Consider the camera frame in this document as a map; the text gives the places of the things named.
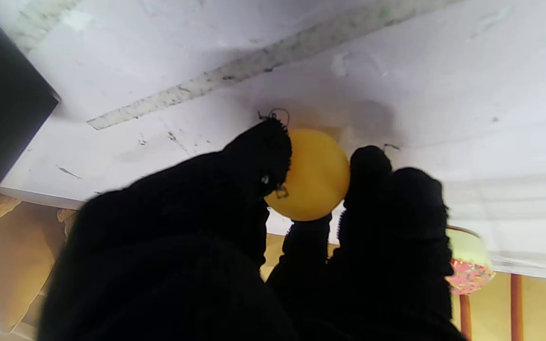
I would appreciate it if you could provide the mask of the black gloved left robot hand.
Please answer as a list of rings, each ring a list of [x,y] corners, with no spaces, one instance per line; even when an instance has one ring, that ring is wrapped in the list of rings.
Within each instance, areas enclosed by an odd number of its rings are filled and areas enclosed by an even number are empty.
[[[294,222],[269,278],[264,197],[294,149],[266,118],[221,151],[106,192],[78,211],[52,272],[39,341],[463,341],[442,184],[354,151],[331,216]]]

